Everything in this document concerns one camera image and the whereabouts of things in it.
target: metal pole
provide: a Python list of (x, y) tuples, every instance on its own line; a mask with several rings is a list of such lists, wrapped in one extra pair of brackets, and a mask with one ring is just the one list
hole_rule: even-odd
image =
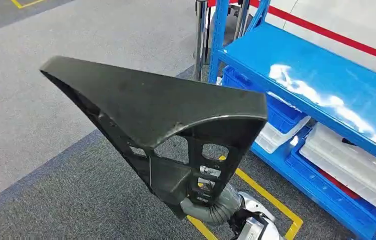
[(194, 79), (201, 80), (201, 69), (203, 64), (204, 54), (204, 28), (205, 28), (205, 11), (207, 9), (207, 0), (197, 0), (195, 3), (195, 10), (197, 15), (197, 46), (195, 50), (195, 65), (194, 65)]
[(207, 31), (205, 33), (205, 46), (204, 46), (204, 50), (205, 52), (203, 53), (203, 61), (202, 63), (203, 64), (210, 64), (210, 48), (209, 48), (209, 43), (210, 43), (210, 28), (211, 28), (211, 7), (208, 7), (207, 8), (207, 25), (208, 25), (208, 28), (207, 28)]
[(250, 6), (250, 1), (243, 0), (241, 9), (239, 10), (239, 13), (238, 13), (238, 20), (236, 21), (235, 35), (233, 36), (234, 40), (244, 35), (244, 29), (247, 23), (249, 6)]

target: clear plastic container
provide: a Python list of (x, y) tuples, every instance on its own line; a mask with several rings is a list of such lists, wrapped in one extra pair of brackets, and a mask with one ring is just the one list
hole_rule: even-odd
[(317, 123), (300, 154), (376, 207), (376, 157)]
[(322, 194), (325, 198), (325, 209), (338, 212), (344, 218), (354, 219), (353, 223), (359, 226), (371, 226), (376, 223), (376, 207), (363, 198), (353, 199), (329, 179), (323, 176), (316, 165), (311, 163), (301, 154), (299, 149), (304, 145), (305, 139), (300, 135), (298, 144), (291, 150), (291, 154), (285, 163), (303, 177), (302, 181), (309, 182), (314, 188), (315, 194)]
[(267, 122), (255, 142), (266, 152), (271, 154), (279, 146), (290, 140), (309, 120), (309, 116), (304, 117), (287, 133), (281, 133), (278, 129)]

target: blue plastic bin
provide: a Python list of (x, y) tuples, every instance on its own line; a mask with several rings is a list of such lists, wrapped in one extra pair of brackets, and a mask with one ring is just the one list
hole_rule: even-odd
[[(264, 92), (259, 81), (251, 81), (246, 76), (238, 73), (233, 67), (226, 66), (223, 69), (222, 85), (237, 89)], [(278, 99), (266, 94), (267, 121), (278, 131), (285, 134), (289, 132), (306, 114), (297, 111)]]
[(376, 207), (362, 198), (352, 199), (342, 190), (337, 188), (327, 178), (321, 175), (318, 167), (305, 157), (299, 154), (300, 148), (305, 143), (305, 137), (300, 139), (298, 144), (291, 150), (290, 155), (285, 160), (287, 165), (291, 166), (297, 173), (306, 180), (317, 186), (319, 190), (332, 200), (334, 206), (341, 206), (344, 214), (357, 219), (363, 225), (370, 224), (369, 221), (376, 223)]

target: blue shelf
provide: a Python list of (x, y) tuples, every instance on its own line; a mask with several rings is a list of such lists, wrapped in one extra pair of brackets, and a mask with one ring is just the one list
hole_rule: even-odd
[[(301, 139), (307, 132), (308, 128), (305, 127), (297, 134), (297, 137)], [(340, 223), (352, 230), (357, 236), (365, 240), (372, 239), (376, 232), (376, 214), (371, 211), (372, 208), (369, 207), (366, 209), (366, 207), (359, 202), (355, 202), (355, 200), (348, 197), (339, 189), (337, 189), (338, 196), (342, 197), (338, 197), (341, 201), (338, 201), (337, 204), (334, 198), (330, 197), (328, 191), (322, 190), (325, 188), (325, 186), (323, 186), (324, 184), (327, 187), (336, 188), (331, 182), (325, 179), (311, 166), (308, 167), (306, 165), (307, 163), (290, 158), (291, 151), (293, 149), (297, 151), (302, 143), (299, 142), (296, 148), (293, 148), (289, 142), (290, 141), (281, 145), (272, 154), (267, 153), (256, 143), (253, 143), (251, 146), (251, 151), (306, 194), (321, 208), (335, 217)]]
[(218, 55), (376, 156), (376, 73), (265, 22)]
[[(250, 81), (246, 76), (238, 73), (233, 67), (226, 66), (223, 69), (222, 85), (237, 89), (264, 92), (260, 85)], [(306, 114), (297, 111), (280, 100), (266, 94), (267, 121), (283, 134), (289, 132)]]
[[(376, 156), (376, 73), (266, 23), (269, 3), (261, 0), (249, 31), (223, 48), (228, 1), (217, 1), (209, 82), (216, 82), (219, 62), (225, 62), (262, 91), (280, 96)], [(251, 150), (359, 237), (374, 236), (375, 221), (364, 226), (366, 217), (348, 217), (341, 204), (328, 200), (284, 161), (288, 143), (273, 154), (255, 143)]]

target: floor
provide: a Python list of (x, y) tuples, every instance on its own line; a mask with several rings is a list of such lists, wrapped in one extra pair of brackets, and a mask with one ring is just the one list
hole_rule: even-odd
[[(148, 193), (99, 131), (38, 71), (50, 57), (64, 55), (189, 79), (195, 44), (193, 2), (14, 2), (0, 0), (0, 236), (202, 238), (189, 221), (175, 219)], [(323, 9), (306, 0), (274, 2), (299, 15), (307, 8)], [(305, 18), (325, 24), (323, 19), (343, 11), (334, 5), (327, 8), (327, 18)], [(269, 21), (298, 31), (279, 19)], [(339, 21), (347, 24), (342, 17)], [(348, 33), (360, 35), (356, 30)], [(375, 57), (361, 57), (355, 49), (336, 47), (338, 43), (308, 32), (298, 34), (376, 69)], [(363, 39), (376, 48), (374, 36)], [(249, 154), (240, 168), (304, 221), (296, 239), (352, 236), (254, 155)], [(231, 182), (255, 194), (278, 218), (280, 231), (288, 230), (288, 217), (239, 177)], [(232, 236), (225, 226), (208, 227), (220, 239)]]

